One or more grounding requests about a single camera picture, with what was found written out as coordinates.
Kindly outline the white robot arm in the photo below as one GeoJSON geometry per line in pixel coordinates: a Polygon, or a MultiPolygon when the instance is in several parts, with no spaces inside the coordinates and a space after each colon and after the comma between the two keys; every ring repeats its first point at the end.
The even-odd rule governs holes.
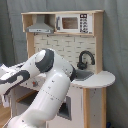
{"type": "Polygon", "coordinates": [[[7,128],[45,128],[45,123],[57,114],[75,78],[75,68],[53,49],[43,49],[31,56],[13,74],[0,78],[0,95],[41,73],[46,80],[29,108],[8,121],[7,128]]]}

